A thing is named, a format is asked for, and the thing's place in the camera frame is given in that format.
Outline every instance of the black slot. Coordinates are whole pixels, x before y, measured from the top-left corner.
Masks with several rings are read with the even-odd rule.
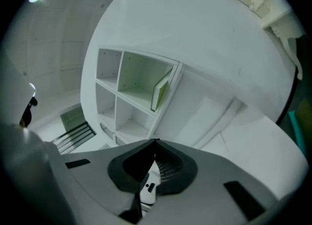
[[[257,200],[249,194],[238,181],[225,183],[224,187],[249,221],[258,217],[265,211]]]
[[[67,168],[71,169],[71,168],[75,168],[75,167],[79,167],[82,165],[86,165],[91,163],[88,159],[81,159],[81,160],[77,160],[77,161],[73,161],[73,162],[68,162],[65,163]]]
[[[147,191],[152,193],[152,190],[154,189],[154,187],[155,187],[155,184],[151,183],[151,185],[148,187]]]

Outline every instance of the black railing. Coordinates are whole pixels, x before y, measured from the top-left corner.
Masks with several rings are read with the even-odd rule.
[[[84,122],[57,137],[52,143],[57,146],[61,154],[66,154],[82,145],[94,135],[96,135],[96,133],[91,129],[88,122]]]

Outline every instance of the cube shelf unit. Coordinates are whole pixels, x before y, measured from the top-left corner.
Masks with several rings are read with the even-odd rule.
[[[168,84],[156,111],[153,89],[169,73]],[[103,131],[119,144],[149,139],[159,124],[182,76],[182,63],[154,54],[99,47],[96,99]]]

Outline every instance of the book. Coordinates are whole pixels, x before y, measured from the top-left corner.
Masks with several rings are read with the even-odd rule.
[[[152,104],[151,104],[151,110],[156,111],[161,97],[166,89],[166,86],[168,84],[169,76],[170,76],[171,70],[162,78],[159,82],[156,83],[153,90],[153,97],[152,97]]]

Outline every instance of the teal fabric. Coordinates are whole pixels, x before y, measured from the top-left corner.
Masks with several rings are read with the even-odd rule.
[[[288,115],[289,115],[289,118],[290,118],[291,123],[292,123],[292,127],[293,127],[293,131],[294,131],[294,135],[296,137],[297,145],[298,145],[299,149],[302,151],[302,153],[304,154],[304,156],[307,157],[307,151],[306,151],[306,145],[304,142],[304,137],[303,137],[302,131],[300,129],[299,123],[296,119],[295,111],[288,112]]]

